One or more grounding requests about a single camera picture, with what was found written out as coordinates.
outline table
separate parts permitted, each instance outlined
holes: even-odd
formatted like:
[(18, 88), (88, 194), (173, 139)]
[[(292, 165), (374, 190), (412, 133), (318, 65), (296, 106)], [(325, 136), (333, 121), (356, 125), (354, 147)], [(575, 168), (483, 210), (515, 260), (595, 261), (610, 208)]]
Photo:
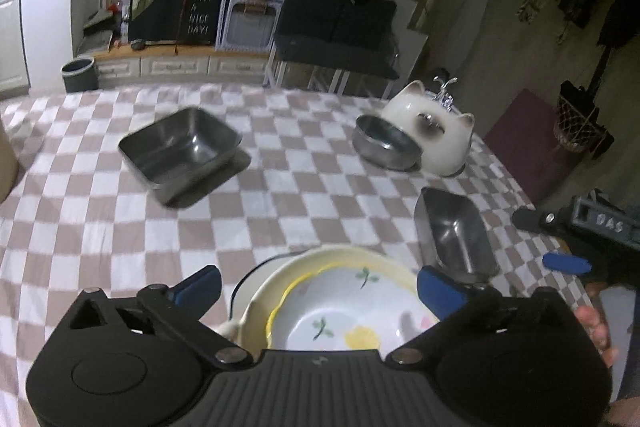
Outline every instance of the table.
[[(165, 208), (118, 152), (126, 134), (197, 105), (242, 134), (238, 170), (206, 197)], [(28, 370), (79, 290), (111, 297), (173, 285), (206, 264), (222, 272), (224, 298), (203, 317), (226, 319), (231, 292), (257, 263), (317, 245), (352, 243), (418, 267), (413, 211), (429, 185), (465, 194), (481, 211), (502, 269), (493, 284), (528, 295), (558, 288), (588, 303), (573, 277), (550, 273), (542, 254), (558, 247), (510, 224), (528, 201), (479, 137), (455, 178), (388, 172), (361, 161), (356, 118), (383, 102), (334, 94), (226, 85), (131, 87), (2, 106), (2, 122), (25, 171), (0, 205), (0, 425), (35, 427)]]

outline human hand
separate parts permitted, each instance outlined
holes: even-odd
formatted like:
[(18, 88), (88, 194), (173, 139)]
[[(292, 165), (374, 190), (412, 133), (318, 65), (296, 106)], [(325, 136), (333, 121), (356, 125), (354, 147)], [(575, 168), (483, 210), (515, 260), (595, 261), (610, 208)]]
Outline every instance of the human hand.
[(580, 306), (575, 312), (578, 322), (589, 328), (589, 336), (602, 355), (602, 360), (611, 367), (618, 356), (618, 350), (609, 346), (609, 328), (602, 321), (600, 313), (591, 306)]

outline drawer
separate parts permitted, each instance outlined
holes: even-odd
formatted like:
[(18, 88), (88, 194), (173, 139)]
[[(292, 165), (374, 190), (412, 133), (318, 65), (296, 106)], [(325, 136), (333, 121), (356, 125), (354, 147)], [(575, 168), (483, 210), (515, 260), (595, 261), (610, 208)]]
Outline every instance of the drawer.
[(123, 58), (96, 62), (100, 78), (127, 78), (140, 76), (140, 59)]
[(266, 58), (220, 57), (209, 61), (209, 74), (264, 74)]
[(140, 62), (142, 75), (146, 74), (207, 74), (207, 57), (148, 57)]

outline wooden countertop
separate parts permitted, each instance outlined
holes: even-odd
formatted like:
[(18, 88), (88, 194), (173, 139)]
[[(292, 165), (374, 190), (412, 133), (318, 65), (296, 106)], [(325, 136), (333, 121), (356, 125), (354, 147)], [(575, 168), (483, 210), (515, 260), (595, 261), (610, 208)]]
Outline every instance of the wooden countertop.
[(128, 44), (119, 48), (112, 47), (108, 52), (94, 53), (95, 60), (117, 60), (119, 58), (142, 57), (244, 57), (244, 58), (269, 58), (268, 53), (234, 52), (216, 50), (213, 46), (178, 46), (178, 55), (175, 55), (173, 44), (148, 46), (142, 51), (134, 51)]

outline yellow rim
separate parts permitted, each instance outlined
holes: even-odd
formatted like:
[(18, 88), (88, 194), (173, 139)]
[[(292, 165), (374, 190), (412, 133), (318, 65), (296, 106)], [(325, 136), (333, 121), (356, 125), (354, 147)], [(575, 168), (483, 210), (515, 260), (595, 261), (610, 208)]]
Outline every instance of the yellow rim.
[[(328, 264), (326, 266), (323, 266), (319, 270), (312, 271), (312, 272), (309, 272), (309, 273), (305, 273), (304, 275), (301, 275), (300, 277), (295, 279), (287, 287), (287, 289), (284, 290), (284, 293), (282, 294), (282, 297), (280, 298), (280, 302), (273, 309), (273, 311), (269, 315), (269, 318), (267, 319), (267, 325), (265, 327), (265, 333), (266, 333), (266, 337), (267, 337), (267, 348), (271, 349), (271, 347), (273, 347), (273, 339), (271, 338), (271, 331), (273, 330), (273, 321), (275, 320), (276, 315), (280, 311), (280, 308), (282, 308), (282, 305), (284, 304), (284, 301), (287, 299), (287, 296), (289, 296), (289, 294), (293, 291), (293, 289), (296, 286), (298, 286), (300, 283), (305, 282), (307, 279), (311, 279), (311, 277), (316, 277), (316, 276), (320, 275), (322, 272), (325, 272), (327, 270), (331, 270), (331, 269), (334, 269), (334, 268), (362, 268), (362, 266), (366, 266), (366, 263), (363, 263), (363, 261), (359, 261), (359, 263), (330, 263), (330, 264)], [(411, 286), (406, 285), (404, 283), (398, 282), (398, 280), (396, 280), (393, 277), (389, 277), (389, 278), (391, 280), (393, 280), (396, 284), (402, 286), (406, 290), (409, 290), (412, 293), (412, 295), (415, 295), (416, 297), (418, 296), (418, 292), (416, 291), (415, 287), (411, 287)]]

